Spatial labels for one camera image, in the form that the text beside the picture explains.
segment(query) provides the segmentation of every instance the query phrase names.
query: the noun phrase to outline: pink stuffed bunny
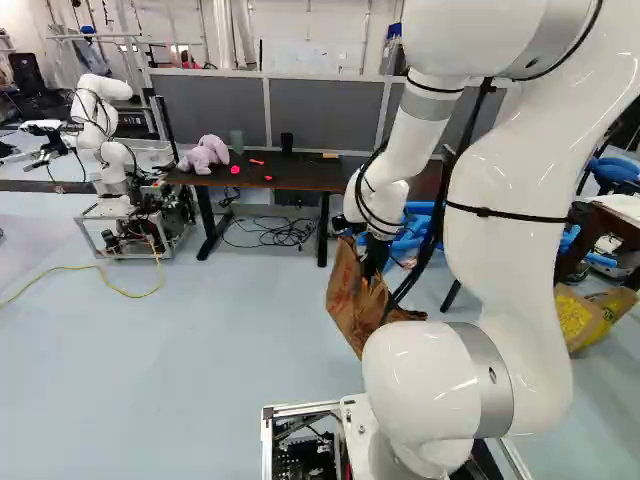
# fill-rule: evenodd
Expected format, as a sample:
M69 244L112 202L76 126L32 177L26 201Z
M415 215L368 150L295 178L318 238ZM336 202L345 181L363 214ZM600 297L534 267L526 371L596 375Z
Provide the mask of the pink stuffed bunny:
M196 175L210 175L209 165L229 165L229 150L220 138L215 135L205 135L198 142L198 146L189 150L178 163L178 170L189 172L193 168Z

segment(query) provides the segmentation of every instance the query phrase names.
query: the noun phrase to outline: blue chair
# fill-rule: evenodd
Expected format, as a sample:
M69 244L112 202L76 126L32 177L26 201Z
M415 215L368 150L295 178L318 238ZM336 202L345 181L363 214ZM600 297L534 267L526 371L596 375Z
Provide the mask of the blue chair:
M578 188L578 195L582 193L582 187L591 173L600 186L598 195L606 195L611 191L627 193L624 191L626 182L634 184L637 182L640 176L640 166L622 157L593 157L585 169L584 177Z

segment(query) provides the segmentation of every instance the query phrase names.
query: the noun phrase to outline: ceiling pipe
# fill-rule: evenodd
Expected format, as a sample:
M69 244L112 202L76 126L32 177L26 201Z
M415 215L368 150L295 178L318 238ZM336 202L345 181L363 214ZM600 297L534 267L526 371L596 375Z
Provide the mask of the ceiling pipe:
M242 43L244 61L247 70L256 70L258 63L256 59L256 47L253 41L253 30L251 28L251 16L249 14L249 2L247 0L232 0L233 19L238 28L238 35Z
M213 21L216 26L218 40L218 56L223 70L237 68L236 48L233 36L233 14L231 0L213 0Z

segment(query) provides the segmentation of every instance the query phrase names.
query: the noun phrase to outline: table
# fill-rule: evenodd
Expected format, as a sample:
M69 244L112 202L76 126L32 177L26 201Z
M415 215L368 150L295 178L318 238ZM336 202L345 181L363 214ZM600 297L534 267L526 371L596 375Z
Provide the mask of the table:
M318 267L327 266L327 241L329 231L329 195L344 193L347 178L339 159L324 159L321 154L297 153L285 155L273 151L245 151L242 155L230 152L228 166L211 165L211 175L196 175L179 170L171 171L165 181L175 185L193 185L202 215L202 223L207 235L198 252L198 260L206 260L222 238L224 231L233 218L231 212L226 213L216 224L209 187L252 187L277 188L282 190L303 190L321 192L320 220L318 223L317 257ZM250 159L264 162L264 165L250 163ZM231 166L240 167L236 175L231 173Z
M617 195L609 195L611 201ZM621 196L628 202L637 203L640 209L640 199L630 196ZM569 250L561 255L556 261L554 283L564 281L573 273L580 261L594 247L600 237L611 233L623 240L625 249L640 248L640 221L630 217L616 208L614 204L607 205L600 201L593 201L589 204L591 209L585 221L581 222L581 230L573 241ZM636 269L622 284L633 290L640 289L640 269Z

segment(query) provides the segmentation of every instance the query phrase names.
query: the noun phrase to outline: table leg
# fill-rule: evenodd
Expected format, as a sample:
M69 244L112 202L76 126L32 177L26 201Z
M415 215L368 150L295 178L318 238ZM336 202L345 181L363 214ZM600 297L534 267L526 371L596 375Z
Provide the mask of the table leg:
M198 197L198 205L200 206L200 215L202 216L202 225L207 234L207 239L200 247L200 251L196 258L200 261L206 260L216 246L218 240L222 237L225 230L229 226L229 222L233 218L233 213L225 213L220 223L216 225L211 208L211 199L209 198L209 188L204 186L196 186L196 196Z
M444 302L442 302L442 305L440 306L440 311L442 313L447 313L447 311L451 308L451 304L458 296L458 292L460 291L461 287L462 284L456 279L453 282L453 285L451 285L449 293L447 293L447 298L444 299Z
M320 221L318 223L318 267L327 266L327 242L329 241L329 192L322 192Z

